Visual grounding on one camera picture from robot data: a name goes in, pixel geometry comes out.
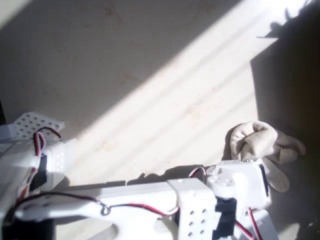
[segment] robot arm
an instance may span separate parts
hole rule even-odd
[[[204,182],[184,178],[40,193],[16,205],[14,214],[22,221],[71,216],[105,220],[113,223],[104,236],[108,240],[245,239],[236,221],[249,228],[247,207],[263,208],[270,200],[261,160],[223,161],[203,177]],[[278,239],[265,210],[255,212],[254,219],[264,240]]]

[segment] cloth glove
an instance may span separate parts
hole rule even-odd
[[[230,137],[233,159],[262,159],[269,185],[278,192],[289,190],[287,176],[276,167],[295,161],[306,153],[305,145],[262,121],[249,121],[237,126]]]

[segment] beige surface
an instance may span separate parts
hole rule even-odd
[[[70,185],[220,161],[229,129],[258,119],[250,61],[275,41],[259,37],[285,22],[289,2],[292,16],[303,5],[26,2],[0,3],[1,102],[9,122],[27,111],[65,121],[63,137],[78,139]],[[103,228],[59,225],[58,239]]]

